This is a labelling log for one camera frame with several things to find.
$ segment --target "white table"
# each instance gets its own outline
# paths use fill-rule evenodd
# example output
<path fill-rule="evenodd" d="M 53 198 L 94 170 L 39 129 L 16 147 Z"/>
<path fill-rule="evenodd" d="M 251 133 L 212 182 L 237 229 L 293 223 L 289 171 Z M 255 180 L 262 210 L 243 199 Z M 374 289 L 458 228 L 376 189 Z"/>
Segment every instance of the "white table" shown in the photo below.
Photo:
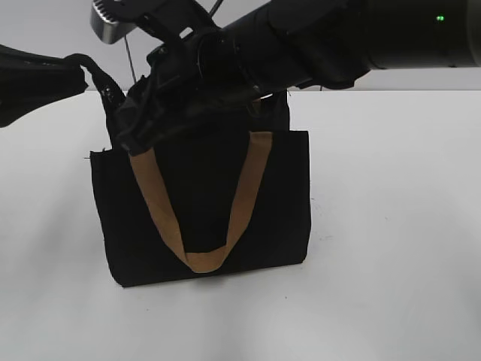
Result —
<path fill-rule="evenodd" d="M 123 290 L 90 183 L 96 93 L 0 130 L 4 361 L 479 361 L 481 92 L 293 93 L 303 265 Z"/>

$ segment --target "tan bag handle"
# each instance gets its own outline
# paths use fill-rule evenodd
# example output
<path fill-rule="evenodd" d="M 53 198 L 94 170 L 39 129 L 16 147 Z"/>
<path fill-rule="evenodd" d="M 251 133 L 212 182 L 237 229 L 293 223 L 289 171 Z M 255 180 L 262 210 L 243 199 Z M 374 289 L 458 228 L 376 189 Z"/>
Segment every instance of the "tan bag handle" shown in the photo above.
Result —
<path fill-rule="evenodd" d="M 232 202 L 225 246 L 209 253 L 186 253 L 184 250 L 179 223 L 154 151 L 131 157 L 132 169 L 159 234 L 167 247 L 195 273 L 219 269 L 246 231 L 271 153 L 272 138 L 271 132 L 250 133 L 246 161 Z"/>

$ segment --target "black tote bag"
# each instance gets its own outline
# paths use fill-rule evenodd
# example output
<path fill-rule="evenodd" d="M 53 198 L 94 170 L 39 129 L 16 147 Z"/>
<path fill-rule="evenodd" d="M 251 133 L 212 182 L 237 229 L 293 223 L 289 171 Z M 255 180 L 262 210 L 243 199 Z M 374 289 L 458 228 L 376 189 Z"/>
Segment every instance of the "black tote bag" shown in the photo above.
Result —
<path fill-rule="evenodd" d="M 107 261 L 123 287 L 306 258 L 309 138 L 289 131 L 286 93 L 207 116 L 135 158 L 115 144 L 91 153 Z"/>

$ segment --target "wire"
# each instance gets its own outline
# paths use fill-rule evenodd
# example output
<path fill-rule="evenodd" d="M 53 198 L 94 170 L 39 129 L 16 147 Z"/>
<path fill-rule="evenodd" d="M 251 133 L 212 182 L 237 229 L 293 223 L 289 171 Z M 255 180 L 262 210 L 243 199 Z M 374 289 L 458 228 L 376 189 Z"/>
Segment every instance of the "wire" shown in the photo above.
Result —
<path fill-rule="evenodd" d="M 214 6 L 212 7 L 212 10 L 209 12 L 209 15 L 210 17 L 213 17 L 216 12 L 219 10 L 220 8 L 220 5 L 222 5 L 222 3 L 224 2 L 224 0 L 217 0 L 216 3 L 214 4 Z"/>
<path fill-rule="evenodd" d="M 127 40 L 127 35 L 123 38 L 126 43 L 127 55 L 129 56 L 130 70 L 132 71 L 132 78 L 134 83 L 137 83 L 137 77 L 135 76 L 134 62 L 132 61 L 132 54 L 130 53 L 129 41 Z"/>

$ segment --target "black fabric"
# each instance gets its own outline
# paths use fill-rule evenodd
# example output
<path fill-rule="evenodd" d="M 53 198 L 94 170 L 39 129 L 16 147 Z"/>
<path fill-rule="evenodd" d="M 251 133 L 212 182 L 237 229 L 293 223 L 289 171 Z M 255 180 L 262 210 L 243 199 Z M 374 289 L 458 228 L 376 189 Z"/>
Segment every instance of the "black fabric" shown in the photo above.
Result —
<path fill-rule="evenodd" d="M 110 142 L 113 147 L 117 147 L 115 134 L 116 127 L 113 121 L 115 110 L 126 100 L 126 96 L 120 89 L 120 86 L 112 79 L 112 77 L 93 61 L 92 58 L 85 54 L 71 54 L 65 57 L 65 61 L 72 65 L 84 66 L 92 75 L 92 81 L 101 96 L 104 106 L 105 115 L 107 117 L 106 126 L 110 136 Z"/>
<path fill-rule="evenodd" d="M 250 224 L 216 272 L 198 275 L 163 243 L 127 153 L 92 153 L 92 182 L 110 271 L 123 287 L 245 272 L 304 261 L 310 237 L 310 160 L 306 132 L 290 132 L 286 94 L 246 109 L 210 114 L 213 122 L 156 146 L 157 162 L 186 252 L 225 244 L 231 204 L 250 130 L 273 131 L 271 155 Z"/>

